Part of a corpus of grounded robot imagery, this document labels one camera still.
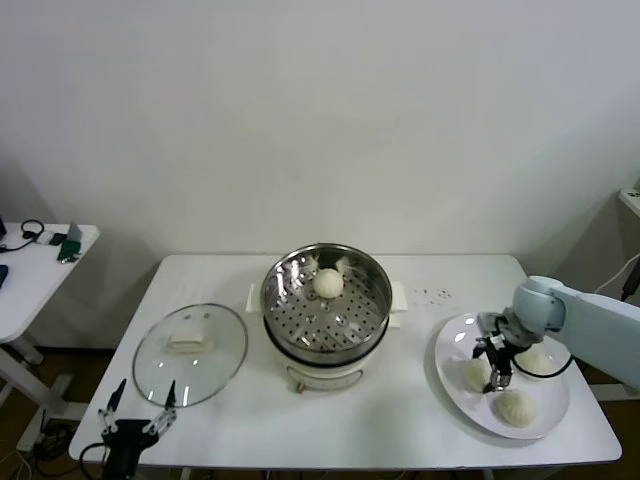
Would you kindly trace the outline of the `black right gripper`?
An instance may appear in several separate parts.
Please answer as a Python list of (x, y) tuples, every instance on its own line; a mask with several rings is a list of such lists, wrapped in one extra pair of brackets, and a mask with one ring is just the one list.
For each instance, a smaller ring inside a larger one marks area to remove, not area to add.
[(482, 392), (491, 393), (505, 390), (510, 385), (512, 374), (510, 344), (502, 336), (477, 338), (472, 358), (478, 359), (485, 353), (492, 366), (492, 371)]

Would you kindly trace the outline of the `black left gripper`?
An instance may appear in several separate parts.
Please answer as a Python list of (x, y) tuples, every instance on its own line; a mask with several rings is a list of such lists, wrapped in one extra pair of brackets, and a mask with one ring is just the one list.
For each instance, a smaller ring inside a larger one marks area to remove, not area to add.
[(98, 410), (102, 425), (103, 442), (108, 448), (108, 456), (103, 467), (103, 479), (133, 479), (142, 453), (156, 444), (156, 434), (164, 434), (177, 418), (176, 394), (173, 381), (161, 413), (150, 420), (115, 420), (126, 387), (123, 379), (112, 392), (107, 406)]

